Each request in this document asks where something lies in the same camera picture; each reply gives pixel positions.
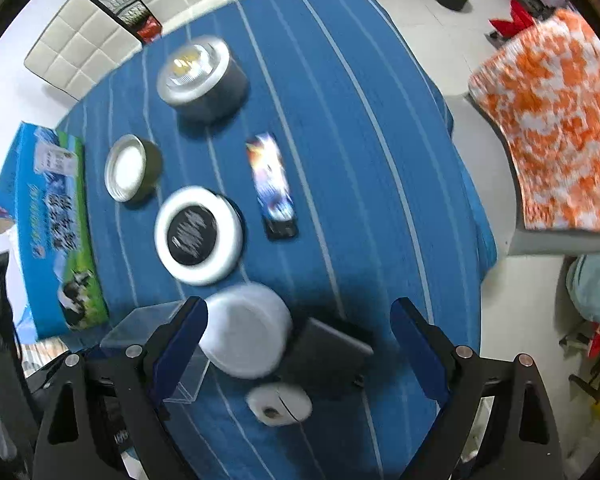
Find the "clear acrylic box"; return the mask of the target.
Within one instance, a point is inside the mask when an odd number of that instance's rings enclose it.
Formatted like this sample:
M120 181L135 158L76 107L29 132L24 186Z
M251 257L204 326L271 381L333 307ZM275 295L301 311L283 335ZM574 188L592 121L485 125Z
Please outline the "clear acrylic box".
M156 402L192 404L209 367L198 346L208 324L208 308L201 298L137 308L102 338L99 347L106 356L131 346L147 350L149 339L175 321L184 325L175 331L174 341L166 344L166 356L157 360L158 370L146 372L149 391Z

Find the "white round jar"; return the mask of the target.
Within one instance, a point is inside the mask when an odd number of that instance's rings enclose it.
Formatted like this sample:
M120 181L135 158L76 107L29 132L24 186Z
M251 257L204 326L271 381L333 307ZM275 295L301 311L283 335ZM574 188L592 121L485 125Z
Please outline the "white round jar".
M288 307L258 283L230 286L206 299L208 323L199 348L227 375L268 376L278 367L292 329Z

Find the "dark grey charger block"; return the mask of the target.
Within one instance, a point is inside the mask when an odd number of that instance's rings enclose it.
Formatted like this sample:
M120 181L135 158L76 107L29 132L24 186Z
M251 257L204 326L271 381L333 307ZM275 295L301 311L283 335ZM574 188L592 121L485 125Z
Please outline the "dark grey charger block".
M307 318L292 337L276 375L310 396L336 399L363 390L374 358L369 330L336 318Z

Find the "grey round tin with lens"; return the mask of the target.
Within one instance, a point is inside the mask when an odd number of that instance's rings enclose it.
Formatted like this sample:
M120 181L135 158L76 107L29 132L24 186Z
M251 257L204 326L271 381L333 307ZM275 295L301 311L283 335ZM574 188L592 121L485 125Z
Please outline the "grey round tin with lens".
M157 76L157 91L180 116L210 125L239 110L247 99L249 80L228 44L206 35L168 57Z

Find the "small white round earbud case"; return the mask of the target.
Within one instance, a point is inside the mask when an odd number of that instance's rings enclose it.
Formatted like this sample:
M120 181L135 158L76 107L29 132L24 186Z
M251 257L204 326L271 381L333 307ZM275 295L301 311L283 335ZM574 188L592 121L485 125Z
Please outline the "small white round earbud case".
M313 411L313 404L306 392L284 382L271 382L251 389L246 402L257 420L268 427L300 424Z

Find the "teal plastic bag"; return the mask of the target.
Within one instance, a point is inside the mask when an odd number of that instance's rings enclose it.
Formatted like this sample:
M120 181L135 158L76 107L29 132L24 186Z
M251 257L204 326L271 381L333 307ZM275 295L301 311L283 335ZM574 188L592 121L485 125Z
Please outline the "teal plastic bag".
M579 256L566 277L568 295L582 318L600 323L600 255Z

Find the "white round black-top case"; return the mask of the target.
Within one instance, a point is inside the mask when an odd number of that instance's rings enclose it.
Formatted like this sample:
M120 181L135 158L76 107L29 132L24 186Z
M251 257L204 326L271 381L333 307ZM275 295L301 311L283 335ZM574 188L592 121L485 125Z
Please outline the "white round black-top case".
M154 239L159 260L174 278L208 286L237 266L244 229L237 209L224 196L186 186L162 204Z

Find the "blue cardboard box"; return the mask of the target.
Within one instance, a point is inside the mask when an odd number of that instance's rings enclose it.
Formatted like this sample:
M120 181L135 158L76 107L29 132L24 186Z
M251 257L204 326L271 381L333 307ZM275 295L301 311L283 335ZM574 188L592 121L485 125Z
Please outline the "blue cardboard box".
M0 174L0 219L15 223L24 299L12 305L25 344L109 318L88 229L83 162L76 136L23 122Z

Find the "small silver round tin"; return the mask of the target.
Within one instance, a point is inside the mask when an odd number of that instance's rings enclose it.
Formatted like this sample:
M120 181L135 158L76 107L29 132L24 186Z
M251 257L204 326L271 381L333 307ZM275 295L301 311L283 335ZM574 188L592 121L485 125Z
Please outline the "small silver round tin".
M126 134L114 142L105 164L105 185L113 200L138 204L155 191L162 155L149 140Z

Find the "grey sofa seat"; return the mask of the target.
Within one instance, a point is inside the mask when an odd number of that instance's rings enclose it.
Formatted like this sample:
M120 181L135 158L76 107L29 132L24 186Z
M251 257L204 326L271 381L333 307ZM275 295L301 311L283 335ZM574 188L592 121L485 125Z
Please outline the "grey sofa seat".
M600 254L600 234L526 229L519 184L500 130L467 93L449 96L446 104L454 119L453 142L474 182L500 258Z

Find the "blue striped cloth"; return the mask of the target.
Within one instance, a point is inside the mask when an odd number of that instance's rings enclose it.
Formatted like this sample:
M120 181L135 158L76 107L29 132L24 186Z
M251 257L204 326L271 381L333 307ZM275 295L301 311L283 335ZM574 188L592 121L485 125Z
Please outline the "blue striped cloth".
M160 98L168 56L222 38L249 81L211 126ZM390 328L413 301L457 344L480 339L480 285L495 249L451 140L453 118L376 0L240 0L157 40L61 119L84 143L88 225L113 318L213 286L177 281L154 242L159 208L189 185L242 216L223 287L260 283L308 318L370 334L361 387L314 394L308 420L270 428L251 382L209 368L166 424L204 479L395 479L436 416Z

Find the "left white padded chair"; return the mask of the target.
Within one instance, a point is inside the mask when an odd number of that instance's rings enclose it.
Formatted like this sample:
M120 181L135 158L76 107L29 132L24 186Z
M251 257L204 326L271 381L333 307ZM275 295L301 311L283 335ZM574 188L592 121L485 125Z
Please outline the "left white padded chair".
M67 0L24 59L24 67L73 99L143 47L99 0Z

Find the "red cloth on floor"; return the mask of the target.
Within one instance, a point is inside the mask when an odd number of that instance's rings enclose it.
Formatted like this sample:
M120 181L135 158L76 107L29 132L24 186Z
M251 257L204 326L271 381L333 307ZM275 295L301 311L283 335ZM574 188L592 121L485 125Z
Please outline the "red cloth on floor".
M510 39L520 34L527 28L535 25L534 17L526 10L518 0L510 0L508 20L502 18L491 18L490 24L494 30L503 38Z

